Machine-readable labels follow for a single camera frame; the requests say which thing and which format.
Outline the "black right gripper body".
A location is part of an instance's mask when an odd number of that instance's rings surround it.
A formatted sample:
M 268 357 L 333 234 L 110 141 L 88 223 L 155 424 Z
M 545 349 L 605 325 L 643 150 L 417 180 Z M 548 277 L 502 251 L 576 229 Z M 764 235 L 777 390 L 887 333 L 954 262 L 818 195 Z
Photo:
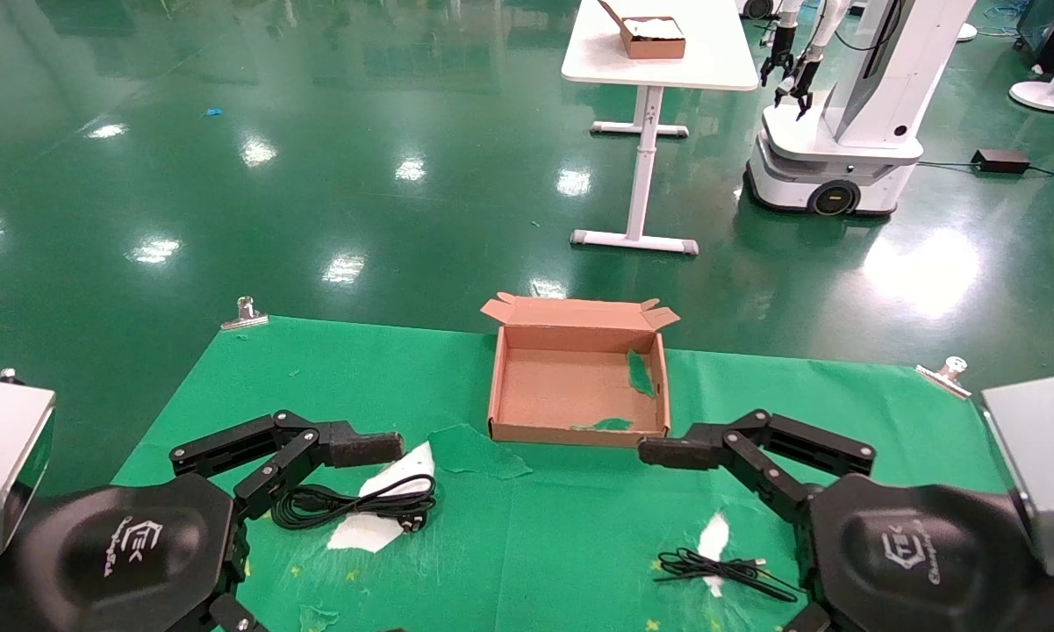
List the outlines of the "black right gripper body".
M 803 544 L 831 631 L 1054 631 L 1054 576 L 1006 493 L 851 475 L 813 493 Z

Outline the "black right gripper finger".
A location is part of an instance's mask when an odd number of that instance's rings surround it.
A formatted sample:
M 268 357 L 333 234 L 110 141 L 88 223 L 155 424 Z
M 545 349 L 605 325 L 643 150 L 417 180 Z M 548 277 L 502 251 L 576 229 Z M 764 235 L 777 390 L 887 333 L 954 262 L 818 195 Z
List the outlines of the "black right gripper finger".
M 643 463 L 680 470 L 724 469 L 779 519 L 803 524 L 813 497 L 770 455 L 811 465 L 828 475 L 871 475 L 876 451 L 825 429 L 756 409 L 728 424 L 695 423 L 682 437 L 643 437 Z
M 829 632 L 832 624 L 828 610 L 819 603 L 811 601 L 782 629 L 784 632 Z

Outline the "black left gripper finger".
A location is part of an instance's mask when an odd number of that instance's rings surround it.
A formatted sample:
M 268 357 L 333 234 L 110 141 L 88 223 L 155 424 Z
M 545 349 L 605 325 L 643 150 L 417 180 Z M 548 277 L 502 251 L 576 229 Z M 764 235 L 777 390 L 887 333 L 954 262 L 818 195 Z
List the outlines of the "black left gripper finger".
M 215 628 L 222 631 L 269 631 L 261 620 L 235 599 L 233 593 L 218 593 L 201 603 L 197 611 L 197 631 L 214 631 Z
M 398 433 L 362 434 L 349 421 L 317 423 L 277 411 L 179 445 L 170 452 L 170 461 L 175 476 L 203 478 L 258 463 L 233 489 L 239 516 L 256 520 L 321 465 L 394 463 L 403 454 Z

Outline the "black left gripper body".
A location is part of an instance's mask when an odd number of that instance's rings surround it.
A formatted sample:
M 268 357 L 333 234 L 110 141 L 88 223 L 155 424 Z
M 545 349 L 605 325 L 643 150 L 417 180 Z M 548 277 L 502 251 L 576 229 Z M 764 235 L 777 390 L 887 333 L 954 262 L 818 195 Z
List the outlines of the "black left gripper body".
M 37 499 L 0 556 L 0 631 L 213 631 L 245 579 L 237 503 L 189 475 Z

